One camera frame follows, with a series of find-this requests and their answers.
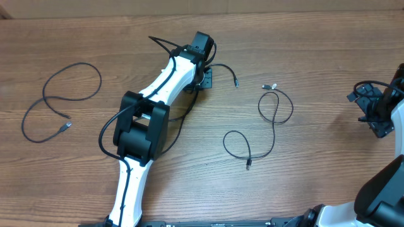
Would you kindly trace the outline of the black thin cable silver tip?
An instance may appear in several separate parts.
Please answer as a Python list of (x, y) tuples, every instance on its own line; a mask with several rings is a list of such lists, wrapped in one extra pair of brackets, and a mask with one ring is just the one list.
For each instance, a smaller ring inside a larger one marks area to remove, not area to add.
[[(226, 64), (222, 64), (222, 63), (216, 63), (216, 64), (210, 64), (210, 65), (208, 65), (208, 66), (206, 67), (206, 70), (211, 69), (213, 66), (220, 66), (220, 67), (224, 67), (224, 68), (228, 69), (228, 70), (231, 72), (232, 76), (233, 76), (235, 87), (236, 87), (236, 88), (239, 87), (239, 80), (237, 79), (237, 76), (236, 76), (234, 70), (233, 70), (230, 66), (228, 66), (228, 65), (226, 65)], [(179, 125), (179, 130), (178, 130), (178, 133), (177, 133), (175, 139), (174, 139), (174, 140), (172, 141), (172, 143), (168, 146), (168, 148), (166, 148), (166, 149), (162, 152), (162, 154), (165, 154), (166, 152), (168, 152), (168, 151), (174, 146), (174, 144), (177, 142), (177, 140), (178, 140), (178, 138), (179, 138), (179, 136), (180, 136), (180, 134), (181, 134), (181, 131), (182, 131), (182, 126), (183, 126), (184, 120), (185, 120), (185, 118), (187, 117), (187, 115), (190, 113), (190, 111), (193, 109), (193, 107), (194, 107), (194, 105), (195, 105), (195, 103), (196, 103), (198, 94), (199, 94), (199, 91), (196, 92), (194, 98), (192, 99), (192, 102), (190, 103), (190, 105), (188, 106), (187, 110), (185, 111), (185, 113), (184, 113), (183, 115), (181, 115), (180, 117), (177, 117), (177, 118), (175, 118), (175, 119), (170, 119), (170, 120), (169, 120), (170, 122), (176, 122), (176, 121), (180, 120), (181, 123), (180, 123), (180, 125)]]

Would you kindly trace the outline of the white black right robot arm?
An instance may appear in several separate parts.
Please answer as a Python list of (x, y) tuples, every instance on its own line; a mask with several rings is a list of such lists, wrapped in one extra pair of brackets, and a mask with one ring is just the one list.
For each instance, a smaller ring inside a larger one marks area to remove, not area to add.
[(318, 205), (286, 226), (403, 226), (403, 65), (398, 66), (390, 83), (358, 82), (347, 98), (363, 111), (358, 120), (368, 123), (376, 137), (395, 133), (395, 158), (362, 186), (353, 202)]

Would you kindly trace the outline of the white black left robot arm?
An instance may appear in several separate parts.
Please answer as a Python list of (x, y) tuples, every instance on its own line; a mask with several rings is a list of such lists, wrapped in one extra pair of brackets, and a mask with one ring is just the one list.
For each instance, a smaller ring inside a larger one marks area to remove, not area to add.
[(216, 51), (214, 40), (197, 32), (189, 45), (176, 45), (157, 79), (139, 93), (127, 91), (116, 123), (113, 143), (117, 146), (119, 181), (116, 200), (103, 226), (139, 226), (146, 178), (152, 163), (163, 154), (170, 106), (184, 89), (197, 88), (205, 80), (205, 67)]

